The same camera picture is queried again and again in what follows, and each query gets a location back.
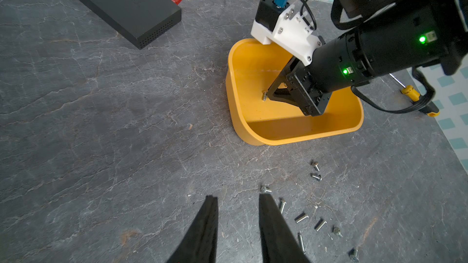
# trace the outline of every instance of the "ventilation holes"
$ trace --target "ventilation holes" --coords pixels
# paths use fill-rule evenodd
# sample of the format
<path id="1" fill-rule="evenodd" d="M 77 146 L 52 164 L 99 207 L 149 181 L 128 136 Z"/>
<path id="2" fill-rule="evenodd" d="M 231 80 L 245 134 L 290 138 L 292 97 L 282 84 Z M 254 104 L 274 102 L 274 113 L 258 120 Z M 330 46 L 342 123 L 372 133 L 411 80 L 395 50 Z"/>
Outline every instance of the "ventilation holes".
<path id="1" fill-rule="evenodd" d="M 144 46 L 148 45 L 151 43 L 155 38 L 161 36 L 163 33 L 165 33 L 168 29 L 170 29 L 173 26 L 174 21 L 169 21 L 165 25 L 161 26 L 159 29 L 151 33 L 148 37 L 140 41 L 140 46 L 143 48 Z"/>

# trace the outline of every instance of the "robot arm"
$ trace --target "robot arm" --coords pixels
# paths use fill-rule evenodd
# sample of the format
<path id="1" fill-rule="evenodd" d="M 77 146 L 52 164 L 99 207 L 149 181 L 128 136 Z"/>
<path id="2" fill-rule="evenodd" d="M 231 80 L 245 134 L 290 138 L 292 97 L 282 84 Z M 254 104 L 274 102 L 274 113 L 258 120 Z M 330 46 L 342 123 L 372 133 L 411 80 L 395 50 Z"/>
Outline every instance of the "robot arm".
<path id="1" fill-rule="evenodd" d="M 371 18 L 391 3 L 395 3 L 392 8 Z M 311 34 L 315 26 L 308 24 L 306 13 L 301 16 L 292 9 L 287 0 L 261 0 L 252 35 L 263 44 L 273 41 L 294 56 L 267 95 L 298 106 L 305 115 L 323 114 L 333 91 L 349 86 L 367 102 L 357 86 L 407 67 L 413 67 L 413 76 L 428 93 L 403 110 L 374 107 L 390 113 L 418 110 L 430 102 L 435 91 L 416 68 L 440 63 L 451 75 L 468 53 L 463 13 L 468 9 L 462 6 L 459 12 L 457 0 L 335 0 L 331 12 L 334 24 L 352 29 L 326 44 Z M 349 17 L 362 17 L 351 24 L 340 23 L 342 9 Z M 281 83 L 287 89 L 278 89 Z"/>

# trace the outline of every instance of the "screw head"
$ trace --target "screw head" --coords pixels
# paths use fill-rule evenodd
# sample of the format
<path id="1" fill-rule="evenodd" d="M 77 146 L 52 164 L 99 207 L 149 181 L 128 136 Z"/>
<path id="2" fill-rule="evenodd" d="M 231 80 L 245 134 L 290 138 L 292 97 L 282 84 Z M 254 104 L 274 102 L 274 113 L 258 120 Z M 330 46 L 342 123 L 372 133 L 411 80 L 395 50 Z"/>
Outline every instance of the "screw head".
<path id="1" fill-rule="evenodd" d="M 336 234 L 336 235 L 341 235 L 341 230 L 339 227 L 334 227 L 333 228 L 333 233 Z"/>

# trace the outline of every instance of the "metal screw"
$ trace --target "metal screw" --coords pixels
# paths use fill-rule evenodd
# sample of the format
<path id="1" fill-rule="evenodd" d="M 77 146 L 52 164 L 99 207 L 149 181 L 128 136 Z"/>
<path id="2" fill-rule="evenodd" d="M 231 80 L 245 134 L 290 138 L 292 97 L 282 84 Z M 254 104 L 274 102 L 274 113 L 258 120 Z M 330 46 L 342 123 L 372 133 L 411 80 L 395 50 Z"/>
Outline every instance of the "metal screw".
<path id="1" fill-rule="evenodd" d="M 301 233 L 298 233 L 299 235 L 299 244 L 301 245 L 301 250 L 302 250 L 302 253 L 306 253 L 306 250 L 304 249 L 304 242 L 302 241 L 302 235 Z"/>
<path id="2" fill-rule="evenodd" d="M 315 228 L 315 230 L 316 230 L 316 231 L 319 231 L 319 230 L 322 228 L 322 226 L 324 226 L 326 223 L 327 223 L 327 222 L 326 222 L 324 219 L 322 219 L 322 220 L 320 221 L 319 225 L 317 225 L 317 227 Z"/>
<path id="3" fill-rule="evenodd" d="M 350 252 L 350 259 L 353 260 L 354 262 L 359 262 L 358 259 L 358 250 L 352 249 Z"/>
<path id="4" fill-rule="evenodd" d="M 312 176 L 312 178 L 317 179 L 317 181 L 321 181 L 321 180 L 322 180 L 322 175 L 315 175 L 315 174 L 312 174 L 311 176 Z"/>
<path id="5" fill-rule="evenodd" d="M 268 187 L 266 187 L 266 186 L 262 186 L 262 187 L 260 188 L 260 192 L 261 192 L 262 194 L 270 193 L 271 191 L 272 191 L 272 190 L 270 190 L 270 189 L 269 189 Z"/>
<path id="6" fill-rule="evenodd" d="M 312 163 L 313 168 L 314 168 L 317 172 L 320 172 L 318 165 L 319 165 L 319 163 L 316 162 L 316 161 L 314 161 L 314 162 Z"/>
<path id="7" fill-rule="evenodd" d="M 340 237 L 343 237 L 343 236 L 341 235 L 341 230 L 340 230 L 339 227 L 334 227 L 334 228 L 333 228 L 333 233 L 336 234 L 336 235 L 338 235 L 338 236 L 340 236 Z"/>
<path id="8" fill-rule="evenodd" d="M 284 199 L 281 200 L 281 204 L 279 205 L 279 212 L 283 214 L 284 206 L 286 205 L 286 201 Z"/>
<path id="9" fill-rule="evenodd" d="M 307 219 L 307 218 L 309 218 L 309 216 L 308 216 L 306 213 L 304 213 L 304 214 L 302 214 L 300 217 L 298 217 L 297 219 L 295 219 L 294 221 L 295 221 L 296 223 L 300 223 L 301 221 L 303 221 L 303 220 L 305 220 L 305 219 Z"/>

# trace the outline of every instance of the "black box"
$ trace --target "black box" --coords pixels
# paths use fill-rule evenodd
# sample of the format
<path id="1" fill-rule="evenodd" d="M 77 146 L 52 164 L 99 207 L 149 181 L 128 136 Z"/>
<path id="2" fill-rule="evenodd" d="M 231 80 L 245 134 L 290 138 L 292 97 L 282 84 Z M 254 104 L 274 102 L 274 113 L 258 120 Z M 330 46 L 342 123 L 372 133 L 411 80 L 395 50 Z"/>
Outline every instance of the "black box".
<path id="1" fill-rule="evenodd" d="M 143 49 L 182 19 L 172 0 L 79 0 L 117 32 Z"/>

